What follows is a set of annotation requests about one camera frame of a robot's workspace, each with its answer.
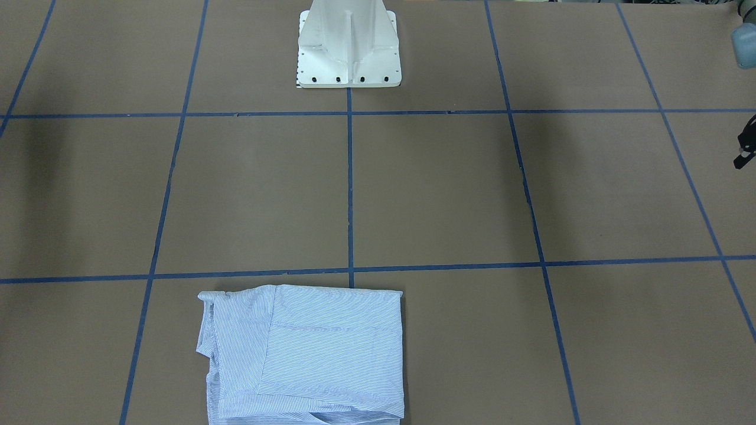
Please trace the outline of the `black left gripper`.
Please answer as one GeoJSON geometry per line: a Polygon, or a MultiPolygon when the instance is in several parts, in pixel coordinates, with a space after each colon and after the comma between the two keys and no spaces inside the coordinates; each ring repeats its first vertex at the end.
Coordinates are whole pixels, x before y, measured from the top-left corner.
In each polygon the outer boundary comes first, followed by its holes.
{"type": "Polygon", "coordinates": [[[739,155],[734,159],[735,169],[742,169],[755,157],[755,115],[751,116],[738,136],[739,155]]]}

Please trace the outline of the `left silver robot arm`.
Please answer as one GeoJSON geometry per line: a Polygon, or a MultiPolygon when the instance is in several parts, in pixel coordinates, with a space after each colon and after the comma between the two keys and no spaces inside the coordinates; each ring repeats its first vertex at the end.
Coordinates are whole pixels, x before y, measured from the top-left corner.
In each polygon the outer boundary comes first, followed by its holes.
{"type": "MultiPolygon", "coordinates": [[[[737,13],[742,24],[735,28],[730,38],[734,46],[735,62],[741,69],[755,67],[755,2],[737,1],[737,13]]],[[[749,119],[738,136],[740,153],[734,159],[735,169],[742,169],[754,159],[755,116],[749,119]]]]}

